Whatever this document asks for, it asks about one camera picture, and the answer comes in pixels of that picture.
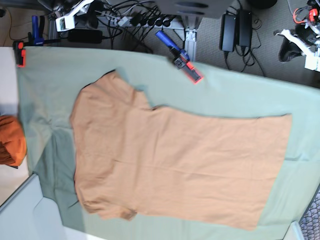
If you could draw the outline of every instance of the orange cloth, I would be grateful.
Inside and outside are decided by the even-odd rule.
[[[20,166],[26,153],[26,138],[18,119],[0,116],[0,164]]]
[[[240,119],[151,108],[143,92],[112,72],[81,90],[70,122],[75,190],[89,213],[252,230],[283,164],[292,116]]]

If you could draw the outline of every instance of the green tablecloth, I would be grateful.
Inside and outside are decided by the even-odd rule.
[[[197,85],[161,56],[101,49],[26,49],[26,67],[18,68],[17,75],[28,167],[39,175],[44,196],[57,202],[65,226],[107,240],[278,240],[292,221],[300,219],[320,182],[320,91],[194,65],[205,77]],[[81,88],[114,69],[145,91],[153,106],[234,118],[292,114],[285,161],[256,230],[143,215],[132,221],[101,220],[81,208],[74,189],[69,116]]]

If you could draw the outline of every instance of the power adapter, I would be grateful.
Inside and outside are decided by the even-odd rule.
[[[100,30],[89,30],[89,29],[71,29],[68,31],[67,40],[73,43],[84,43],[84,44],[100,44],[103,39],[102,31]]]
[[[224,52],[233,52],[236,42],[237,17],[231,14],[223,14],[221,21],[221,33],[219,48]]]
[[[252,12],[240,9],[237,11],[237,45],[251,48]]]

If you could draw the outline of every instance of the floor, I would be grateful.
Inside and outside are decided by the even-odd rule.
[[[39,10],[8,7],[4,17],[0,18],[0,46],[11,47],[13,40],[22,39],[32,33],[31,17],[41,16],[45,13]],[[48,23],[44,27],[44,38],[47,37]]]
[[[306,5],[306,0],[289,1],[293,10]],[[251,7],[246,4],[245,0],[242,0],[241,2],[245,9],[251,9]],[[233,6],[235,8],[239,8],[236,2]],[[9,11],[12,19],[12,39],[26,37],[28,32],[32,31],[31,16],[40,16],[44,14],[38,10],[20,8],[9,8]],[[256,31],[257,33],[253,32],[252,46],[256,47],[259,44],[259,36],[261,40],[261,47],[259,49],[255,49],[254,53],[261,63],[266,76],[273,79],[317,87],[319,85],[318,80],[320,80],[320,74],[304,68],[304,57],[295,58],[288,63],[280,63],[278,60],[278,53],[283,38],[281,36],[274,36],[273,32],[275,30],[292,29],[295,25],[289,11],[287,1],[279,0],[272,8],[265,10],[252,9],[252,11],[262,22],[262,27]],[[6,14],[3,18],[0,18],[0,46],[12,45],[12,40],[7,36],[9,28],[10,16],[9,14]],[[227,68],[223,52],[219,50],[220,28],[220,19],[204,18],[202,20],[197,35],[197,62]],[[101,30],[103,31],[104,36],[108,35],[105,28],[101,28]],[[149,33],[148,37],[145,39],[145,43],[153,49],[154,54],[164,55],[170,58],[171,53],[167,47],[164,46],[164,44],[159,44],[159,40],[155,37],[156,31],[157,29],[154,29]],[[172,30],[166,30],[166,33],[176,41],[180,47],[183,46],[183,42]],[[128,40],[128,38],[119,36],[114,41],[114,48],[130,51],[132,49],[131,42],[132,41]],[[83,44],[70,43],[67,40],[63,40],[61,46],[109,49],[110,41],[104,40],[101,44]],[[143,49],[138,47],[137,51],[143,52]],[[229,54],[228,62],[231,69],[234,71],[239,72],[244,66],[241,57],[239,57],[235,52]],[[257,64],[247,67],[244,72],[254,75],[262,75]]]

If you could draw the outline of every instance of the red clamp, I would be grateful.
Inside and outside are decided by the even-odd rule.
[[[314,23],[316,20],[315,20],[315,17],[318,16],[318,10],[316,8],[313,8],[309,11],[309,20],[310,22]]]
[[[24,49],[24,46],[24,41],[14,41],[12,44],[15,64],[20,68],[26,66],[26,50]]]

